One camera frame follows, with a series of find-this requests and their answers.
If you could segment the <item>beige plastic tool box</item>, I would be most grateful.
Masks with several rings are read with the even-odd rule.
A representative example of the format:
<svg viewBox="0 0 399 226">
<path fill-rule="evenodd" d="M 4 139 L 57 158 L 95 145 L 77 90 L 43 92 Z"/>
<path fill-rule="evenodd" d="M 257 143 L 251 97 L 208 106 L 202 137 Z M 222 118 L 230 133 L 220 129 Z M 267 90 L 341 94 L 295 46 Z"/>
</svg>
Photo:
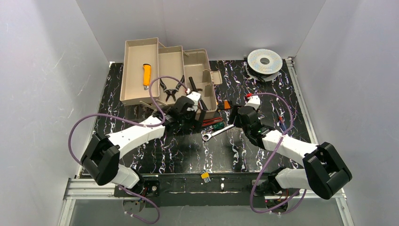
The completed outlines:
<svg viewBox="0 0 399 226">
<path fill-rule="evenodd" d="M 152 67 L 148 90 L 143 87 L 143 64 Z M 205 49 L 184 50 L 182 46 L 166 47 L 158 38 L 127 40 L 120 100 L 125 105 L 152 104 L 155 99 L 172 105 L 185 89 L 191 88 L 192 77 L 207 107 L 205 118 L 217 112 L 215 86 L 222 83 L 221 73 L 212 71 Z"/>
</svg>

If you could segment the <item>yellow black screwdriver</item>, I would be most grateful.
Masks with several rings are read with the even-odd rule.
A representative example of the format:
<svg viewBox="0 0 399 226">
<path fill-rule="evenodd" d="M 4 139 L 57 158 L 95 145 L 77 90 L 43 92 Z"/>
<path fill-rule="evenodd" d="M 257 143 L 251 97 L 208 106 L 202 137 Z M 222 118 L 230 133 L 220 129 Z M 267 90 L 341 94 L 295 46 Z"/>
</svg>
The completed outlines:
<svg viewBox="0 0 399 226">
<path fill-rule="evenodd" d="M 191 87 L 192 87 L 192 90 L 193 90 L 194 92 L 197 92 L 197 93 L 198 93 L 199 91 L 198 91 L 198 89 L 196 88 L 196 85 L 195 85 L 194 80 L 193 80 L 192 77 L 189 77 L 189 82 L 190 82 L 190 85 L 191 85 Z M 199 104 L 200 104 L 200 107 L 201 107 L 202 110 L 207 111 L 207 107 L 206 107 L 204 101 L 202 100 L 202 98 L 199 99 Z"/>
</svg>

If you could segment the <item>red utility knife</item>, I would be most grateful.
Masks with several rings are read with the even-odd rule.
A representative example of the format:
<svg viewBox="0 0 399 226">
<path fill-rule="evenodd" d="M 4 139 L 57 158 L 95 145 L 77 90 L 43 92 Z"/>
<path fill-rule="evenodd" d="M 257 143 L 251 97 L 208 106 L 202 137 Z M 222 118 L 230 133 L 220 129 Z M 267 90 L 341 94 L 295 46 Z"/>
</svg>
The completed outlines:
<svg viewBox="0 0 399 226">
<path fill-rule="evenodd" d="M 217 123 L 222 122 L 222 121 L 223 121 L 222 117 L 216 117 L 216 118 L 212 118 L 212 119 L 207 119 L 207 120 L 204 120 L 202 122 L 201 127 L 204 128 L 204 127 L 207 127 L 207 126 L 211 126 L 211 125 L 217 124 Z"/>
</svg>

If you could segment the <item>silver combination wrench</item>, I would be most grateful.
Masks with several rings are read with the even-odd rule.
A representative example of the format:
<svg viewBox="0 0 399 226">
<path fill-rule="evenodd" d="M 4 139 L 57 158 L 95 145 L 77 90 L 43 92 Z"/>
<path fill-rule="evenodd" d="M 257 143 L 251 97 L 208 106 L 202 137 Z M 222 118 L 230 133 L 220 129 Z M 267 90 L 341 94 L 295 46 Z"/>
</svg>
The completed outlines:
<svg viewBox="0 0 399 226">
<path fill-rule="evenodd" d="M 215 137 L 215 136 L 217 136 L 217 135 L 219 135 L 219 134 L 221 134 L 221 133 L 224 133 L 224 132 L 226 132 L 226 131 L 228 131 L 228 130 L 234 128 L 234 127 L 235 127 L 235 126 L 232 124 L 232 125 L 228 125 L 228 126 L 222 128 L 222 129 L 219 129 L 219 130 L 217 130 L 217 131 L 203 134 L 203 135 L 202 135 L 202 140 L 207 142 L 207 141 L 209 141 L 212 137 Z"/>
</svg>

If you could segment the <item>green stubby screwdriver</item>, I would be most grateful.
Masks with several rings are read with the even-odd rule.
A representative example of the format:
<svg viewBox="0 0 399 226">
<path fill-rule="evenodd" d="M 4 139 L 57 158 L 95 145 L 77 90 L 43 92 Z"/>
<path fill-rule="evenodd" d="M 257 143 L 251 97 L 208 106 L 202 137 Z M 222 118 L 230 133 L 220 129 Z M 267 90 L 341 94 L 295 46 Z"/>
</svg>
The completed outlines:
<svg viewBox="0 0 399 226">
<path fill-rule="evenodd" d="M 211 125 L 210 130 L 220 130 L 220 129 L 223 129 L 224 127 L 225 127 L 225 123 L 223 121 L 221 121 L 221 122 Z"/>
</svg>

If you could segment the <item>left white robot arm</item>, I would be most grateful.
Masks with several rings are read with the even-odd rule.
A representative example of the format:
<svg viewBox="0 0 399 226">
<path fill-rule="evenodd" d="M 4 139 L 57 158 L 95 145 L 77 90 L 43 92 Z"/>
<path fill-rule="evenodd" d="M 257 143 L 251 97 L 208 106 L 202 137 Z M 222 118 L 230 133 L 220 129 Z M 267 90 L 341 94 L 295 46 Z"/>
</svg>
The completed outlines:
<svg viewBox="0 0 399 226">
<path fill-rule="evenodd" d="M 200 98 L 200 93 L 192 92 L 163 108 L 163 114 L 153 113 L 142 126 L 134 125 L 107 135 L 95 133 L 80 160 L 83 168 L 99 186 L 113 183 L 128 189 L 142 187 L 144 178 L 135 169 L 121 165 L 120 159 L 166 132 L 196 125 Z"/>
</svg>

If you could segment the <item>yellow utility knife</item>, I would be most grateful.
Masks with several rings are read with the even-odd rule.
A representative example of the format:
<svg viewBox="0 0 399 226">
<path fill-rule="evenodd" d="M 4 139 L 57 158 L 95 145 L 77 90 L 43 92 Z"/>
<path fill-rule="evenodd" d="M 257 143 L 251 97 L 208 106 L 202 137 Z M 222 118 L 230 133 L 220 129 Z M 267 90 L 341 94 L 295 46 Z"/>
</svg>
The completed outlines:
<svg viewBox="0 0 399 226">
<path fill-rule="evenodd" d="M 150 64 L 143 64 L 143 87 L 144 90 L 148 90 L 149 85 L 151 83 L 151 72 L 152 72 L 152 67 Z"/>
</svg>

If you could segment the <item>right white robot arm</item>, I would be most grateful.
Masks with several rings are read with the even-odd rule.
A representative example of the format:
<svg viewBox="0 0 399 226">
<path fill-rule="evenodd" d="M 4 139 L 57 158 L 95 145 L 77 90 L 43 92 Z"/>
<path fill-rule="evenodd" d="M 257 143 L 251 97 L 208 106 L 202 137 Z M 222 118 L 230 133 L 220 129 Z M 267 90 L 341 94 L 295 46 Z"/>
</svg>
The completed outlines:
<svg viewBox="0 0 399 226">
<path fill-rule="evenodd" d="M 312 190 L 328 200 L 349 183 L 353 176 L 335 147 L 284 137 L 275 128 L 261 123 L 252 106 L 234 106 L 229 122 L 241 128 L 251 144 L 277 153 L 300 164 L 300 169 L 279 167 L 264 182 L 257 183 L 255 193 L 278 193 L 286 189 Z"/>
</svg>

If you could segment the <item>orange hex key set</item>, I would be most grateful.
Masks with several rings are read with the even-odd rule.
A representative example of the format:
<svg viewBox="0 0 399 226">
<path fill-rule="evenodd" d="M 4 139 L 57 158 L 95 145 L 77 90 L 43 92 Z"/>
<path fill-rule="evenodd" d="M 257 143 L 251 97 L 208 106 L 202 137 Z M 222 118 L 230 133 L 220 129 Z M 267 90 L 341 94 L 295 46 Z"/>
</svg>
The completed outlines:
<svg viewBox="0 0 399 226">
<path fill-rule="evenodd" d="M 230 110 L 230 109 L 232 109 L 232 107 L 233 107 L 233 103 L 230 100 L 223 100 L 217 104 L 218 111 Z"/>
</svg>

